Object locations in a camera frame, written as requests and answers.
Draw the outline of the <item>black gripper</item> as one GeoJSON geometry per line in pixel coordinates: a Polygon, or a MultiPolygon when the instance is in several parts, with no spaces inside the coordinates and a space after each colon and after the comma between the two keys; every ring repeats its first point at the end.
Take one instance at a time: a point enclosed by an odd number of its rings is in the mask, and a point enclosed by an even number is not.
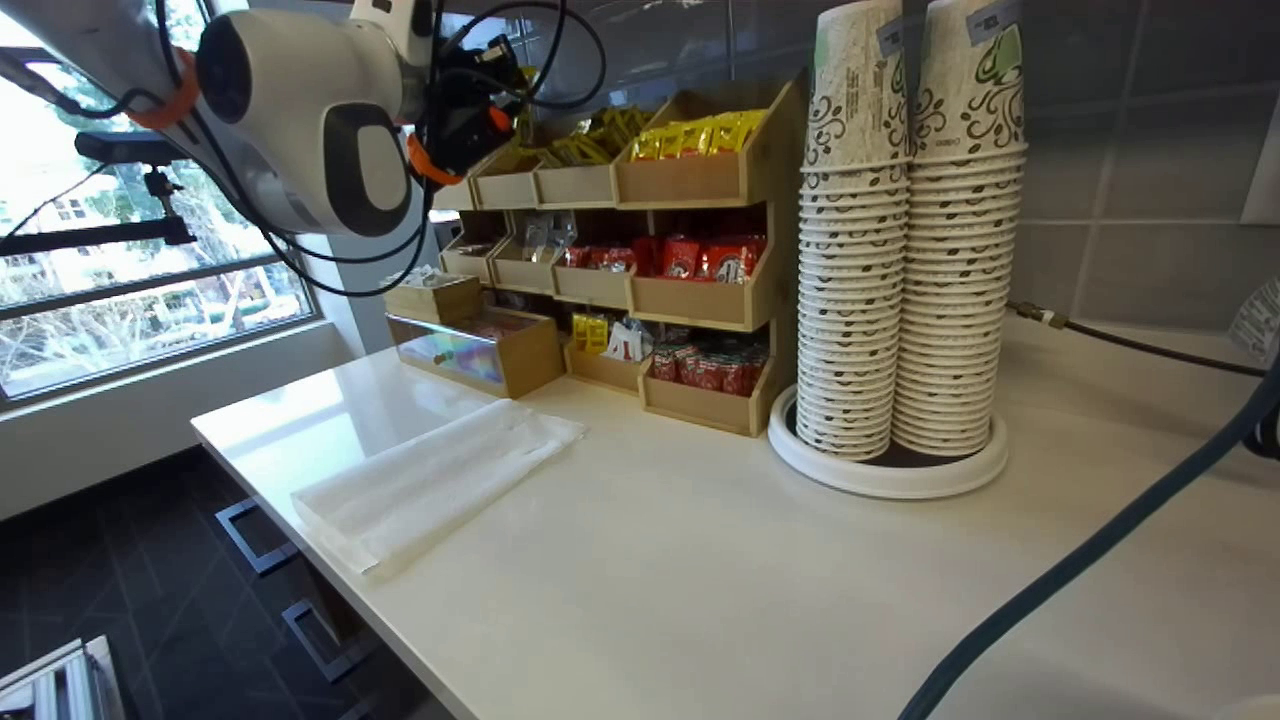
{"type": "Polygon", "coordinates": [[[447,47],[422,94],[411,138],[418,175],[462,175],[475,162],[513,142],[523,107],[523,74],[502,35],[485,47],[447,47]]]}

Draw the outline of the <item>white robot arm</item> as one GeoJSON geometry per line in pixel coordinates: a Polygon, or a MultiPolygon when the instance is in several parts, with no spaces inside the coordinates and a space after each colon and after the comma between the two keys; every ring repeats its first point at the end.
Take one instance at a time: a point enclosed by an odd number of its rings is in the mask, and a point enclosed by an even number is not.
{"type": "Polygon", "coordinates": [[[513,138],[527,78],[502,42],[469,47],[432,0],[344,16],[244,0],[183,47],[170,0],[0,0],[54,61],[197,162],[271,235],[386,235],[417,194],[513,138]]]}

